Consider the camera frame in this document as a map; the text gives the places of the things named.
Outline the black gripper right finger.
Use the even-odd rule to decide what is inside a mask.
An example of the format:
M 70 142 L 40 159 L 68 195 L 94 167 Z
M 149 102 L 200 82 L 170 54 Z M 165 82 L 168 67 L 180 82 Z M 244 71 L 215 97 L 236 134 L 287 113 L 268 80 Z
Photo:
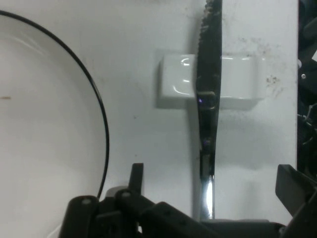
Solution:
M 317 236 L 317 182 L 291 165 L 279 165 L 275 194 L 292 216 L 281 232 L 282 238 Z

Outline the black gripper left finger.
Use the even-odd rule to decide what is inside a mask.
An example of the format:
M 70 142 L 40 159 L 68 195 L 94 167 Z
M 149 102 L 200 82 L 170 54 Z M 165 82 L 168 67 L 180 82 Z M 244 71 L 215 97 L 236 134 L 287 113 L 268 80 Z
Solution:
M 144 165 L 132 165 L 127 188 L 99 201 L 94 196 L 70 200 L 60 238 L 216 238 L 216 232 L 171 205 L 141 194 Z

